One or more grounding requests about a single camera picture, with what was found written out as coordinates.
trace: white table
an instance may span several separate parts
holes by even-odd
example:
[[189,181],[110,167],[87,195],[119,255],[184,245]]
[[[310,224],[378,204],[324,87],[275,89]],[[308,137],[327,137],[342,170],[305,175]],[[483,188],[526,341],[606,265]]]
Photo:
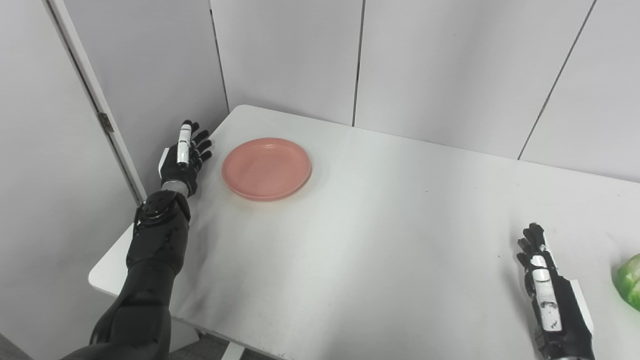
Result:
[[[266,136],[300,144],[313,171],[293,196],[252,202],[221,164]],[[640,313],[611,282],[640,252],[640,184],[251,106],[211,139],[175,317],[284,359],[536,359],[515,259],[535,221],[580,279],[598,360],[640,354]],[[94,287],[120,291],[130,241],[95,266]]]

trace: robotic arm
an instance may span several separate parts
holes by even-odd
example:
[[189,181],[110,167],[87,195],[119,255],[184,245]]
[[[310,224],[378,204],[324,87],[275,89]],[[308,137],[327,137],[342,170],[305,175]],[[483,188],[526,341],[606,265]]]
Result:
[[545,360],[595,360],[593,322],[577,280],[558,274],[544,230],[538,224],[524,229],[517,258],[525,269],[524,282],[536,314],[536,342]]
[[169,301],[182,270],[191,214],[187,197],[198,185],[202,163],[211,157],[208,131],[185,121],[177,144],[161,160],[162,190],[136,210],[127,278],[113,305],[102,315],[90,345],[63,360],[163,360],[169,353]]

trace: robot finger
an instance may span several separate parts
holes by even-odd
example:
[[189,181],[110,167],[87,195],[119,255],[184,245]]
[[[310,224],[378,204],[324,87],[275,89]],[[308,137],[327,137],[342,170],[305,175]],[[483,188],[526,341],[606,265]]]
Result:
[[201,154],[205,150],[207,150],[212,144],[213,143],[211,142],[211,140],[205,140],[202,143],[200,143],[200,145],[198,145],[198,147],[196,147],[196,150]]
[[202,140],[205,140],[208,137],[209,137],[209,131],[203,130],[199,132],[196,136],[194,136],[192,140],[193,142],[196,143],[196,145],[198,145]]

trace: green object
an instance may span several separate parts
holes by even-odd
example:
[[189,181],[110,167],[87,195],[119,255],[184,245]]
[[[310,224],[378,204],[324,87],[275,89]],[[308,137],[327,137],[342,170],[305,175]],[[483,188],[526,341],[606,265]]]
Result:
[[630,258],[618,269],[614,283],[620,296],[640,311],[640,254]]

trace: gray floor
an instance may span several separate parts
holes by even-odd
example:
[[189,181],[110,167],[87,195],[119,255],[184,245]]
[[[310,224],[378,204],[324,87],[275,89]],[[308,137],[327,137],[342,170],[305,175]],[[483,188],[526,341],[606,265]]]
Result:
[[0,334],[0,360],[31,360],[31,358]]
[[[205,334],[199,341],[169,354],[168,360],[220,360],[228,342]],[[0,334],[0,360],[32,360],[11,341]],[[241,360],[271,360],[251,350],[245,350]]]

